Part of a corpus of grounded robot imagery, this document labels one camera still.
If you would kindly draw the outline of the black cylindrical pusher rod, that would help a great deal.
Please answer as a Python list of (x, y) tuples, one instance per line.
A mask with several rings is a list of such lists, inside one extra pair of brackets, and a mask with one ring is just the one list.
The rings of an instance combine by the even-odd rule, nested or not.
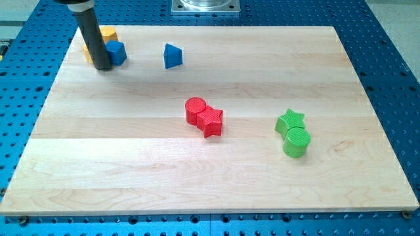
[(73, 12), (94, 67), (100, 71), (110, 70), (112, 64), (94, 11), (95, 1), (55, 0), (55, 2), (66, 5)]

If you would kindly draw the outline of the clear acrylic robot base plate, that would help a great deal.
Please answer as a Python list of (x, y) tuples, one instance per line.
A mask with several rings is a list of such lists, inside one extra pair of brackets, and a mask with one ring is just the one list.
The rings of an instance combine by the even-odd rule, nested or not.
[(241, 11), (240, 0), (172, 0), (173, 15), (238, 15)]

